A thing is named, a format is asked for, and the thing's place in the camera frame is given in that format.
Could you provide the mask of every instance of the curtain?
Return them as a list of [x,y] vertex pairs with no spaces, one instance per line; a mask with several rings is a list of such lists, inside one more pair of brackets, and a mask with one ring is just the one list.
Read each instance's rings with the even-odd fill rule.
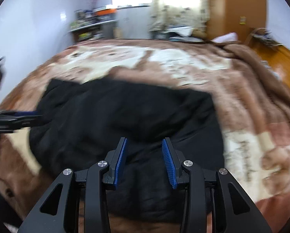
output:
[[209,0],[152,0],[150,31],[192,26],[204,32],[209,19]]

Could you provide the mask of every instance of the brown blanket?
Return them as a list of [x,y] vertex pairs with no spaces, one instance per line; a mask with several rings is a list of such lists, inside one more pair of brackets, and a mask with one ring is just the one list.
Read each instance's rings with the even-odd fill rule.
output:
[[[226,167],[274,233],[287,222],[290,90],[261,64],[255,52],[235,44],[221,49],[211,44],[151,40],[84,42],[39,66],[5,98],[0,109],[33,110],[54,77],[85,82],[102,76],[211,93],[224,137]],[[15,149],[15,141],[21,139],[14,134],[0,141],[0,191],[25,218],[51,178],[40,167],[30,166],[34,159],[25,157],[25,150]],[[7,189],[14,197],[7,196]],[[178,225],[116,216],[110,222],[113,232],[179,231]]]

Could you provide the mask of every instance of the blue gripper pad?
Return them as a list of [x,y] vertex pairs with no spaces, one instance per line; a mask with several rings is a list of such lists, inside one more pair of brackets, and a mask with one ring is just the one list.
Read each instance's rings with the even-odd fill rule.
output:
[[125,146],[127,144],[127,139],[124,139],[124,143],[122,145],[119,157],[118,157],[118,162],[115,168],[115,180],[114,180],[114,185],[117,188],[117,182],[119,180],[119,178],[122,176],[123,173],[123,169],[124,169],[124,165],[125,165],[125,161],[127,158],[127,153],[125,150]]
[[168,144],[165,139],[162,141],[162,154],[163,154],[163,159],[166,164],[166,170],[168,173],[169,177],[169,182],[172,185],[173,189],[177,188],[177,181],[176,181],[176,171],[175,171],[175,165],[172,160]]

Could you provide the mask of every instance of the desk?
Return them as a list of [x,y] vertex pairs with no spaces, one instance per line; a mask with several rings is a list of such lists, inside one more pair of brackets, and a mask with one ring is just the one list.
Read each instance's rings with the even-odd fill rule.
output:
[[104,22],[93,23],[93,24],[76,28],[76,29],[72,29],[69,32],[73,34],[75,43],[87,40],[87,39],[79,40],[80,34],[83,34],[86,32],[94,32],[98,30],[102,30],[104,39],[111,39],[111,38],[114,38],[113,28],[116,27],[117,22],[118,20],[108,20]]

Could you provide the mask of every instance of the silver screw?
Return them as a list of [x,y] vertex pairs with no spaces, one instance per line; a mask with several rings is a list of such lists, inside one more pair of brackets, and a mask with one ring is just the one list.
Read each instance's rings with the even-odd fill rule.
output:
[[104,160],[102,160],[102,161],[100,161],[99,163],[97,163],[97,165],[98,165],[99,167],[104,167],[104,166],[107,165],[107,162],[104,161]]
[[184,165],[185,165],[185,166],[192,166],[193,163],[192,163],[190,160],[185,160],[185,161],[184,161]]
[[226,174],[228,173],[227,169],[225,169],[225,168],[220,168],[220,169],[219,169],[219,172],[220,172],[220,174],[222,174],[222,175],[226,175]]
[[70,168],[67,168],[63,171],[64,175],[70,175],[72,173],[72,170]]

